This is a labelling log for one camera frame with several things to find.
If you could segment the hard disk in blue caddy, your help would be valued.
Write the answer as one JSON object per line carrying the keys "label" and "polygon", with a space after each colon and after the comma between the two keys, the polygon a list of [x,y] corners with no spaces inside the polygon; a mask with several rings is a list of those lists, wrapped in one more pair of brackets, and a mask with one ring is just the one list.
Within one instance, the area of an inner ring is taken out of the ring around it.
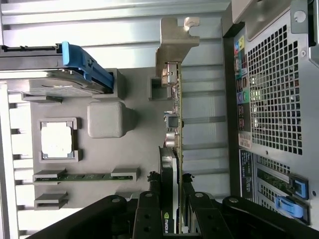
{"label": "hard disk in blue caddy", "polygon": [[0,85],[30,96],[89,97],[114,91],[113,73],[67,41],[54,46],[0,46]]}

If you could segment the green RAM stick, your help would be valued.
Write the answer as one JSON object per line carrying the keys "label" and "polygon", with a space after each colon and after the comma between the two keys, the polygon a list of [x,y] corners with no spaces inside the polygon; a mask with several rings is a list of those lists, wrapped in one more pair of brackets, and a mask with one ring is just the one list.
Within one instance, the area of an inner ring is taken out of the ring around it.
{"label": "green RAM stick", "polygon": [[57,185],[63,182],[136,181],[137,173],[47,174],[35,175],[36,184]]}

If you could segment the open black PC case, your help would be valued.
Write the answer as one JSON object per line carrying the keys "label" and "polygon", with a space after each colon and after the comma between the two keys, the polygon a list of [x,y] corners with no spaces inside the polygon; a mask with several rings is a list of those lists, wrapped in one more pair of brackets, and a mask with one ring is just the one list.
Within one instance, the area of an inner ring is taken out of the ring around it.
{"label": "open black PC case", "polygon": [[[319,231],[319,0],[231,0],[221,27],[231,194]],[[308,180],[308,200],[289,174]]]}

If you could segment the blue slot clip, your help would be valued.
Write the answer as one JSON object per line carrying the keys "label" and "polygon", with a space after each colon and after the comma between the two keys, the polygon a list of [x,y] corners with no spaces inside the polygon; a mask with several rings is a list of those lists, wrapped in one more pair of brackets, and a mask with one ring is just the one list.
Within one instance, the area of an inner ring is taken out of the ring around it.
{"label": "blue slot clip", "polygon": [[296,174],[289,174],[291,193],[303,200],[309,199],[309,182],[306,178]]}
{"label": "blue slot clip", "polygon": [[303,206],[289,196],[277,196],[275,207],[278,211],[294,218],[301,219],[305,215]]}

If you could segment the silver CPU chip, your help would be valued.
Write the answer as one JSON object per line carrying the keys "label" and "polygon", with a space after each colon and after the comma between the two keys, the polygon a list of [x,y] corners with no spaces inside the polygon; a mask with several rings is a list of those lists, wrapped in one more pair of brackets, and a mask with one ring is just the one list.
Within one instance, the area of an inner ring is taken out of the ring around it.
{"label": "silver CPU chip", "polygon": [[72,129],[67,122],[47,122],[41,129],[43,158],[67,158],[73,152]]}

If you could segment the grey parts rack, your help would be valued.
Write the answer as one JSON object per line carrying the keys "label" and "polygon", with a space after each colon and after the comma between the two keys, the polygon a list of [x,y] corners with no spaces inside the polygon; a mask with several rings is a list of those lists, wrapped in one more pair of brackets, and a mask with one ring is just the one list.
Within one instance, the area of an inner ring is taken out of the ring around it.
{"label": "grey parts rack", "polygon": [[135,181],[62,182],[57,185],[35,185],[35,196],[67,193],[67,208],[83,208],[117,192],[138,192],[149,185],[147,176],[159,166],[159,146],[164,142],[163,114],[171,108],[170,100],[150,101],[148,91],[153,68],[121,69],[126,96],[124,104],[136,114],[137,126],[120,138],[91,138],[88,134],[87,108],[91,98],[66,98],[61,103],[31,104],[32,145],[40,150],[38,121],[46,118],[80,119],[78,144],[83,159],[77,163],[41,163],[35,159],[33,169],[66,169],[68,173],[110,173],[113,169],[137,169]]}

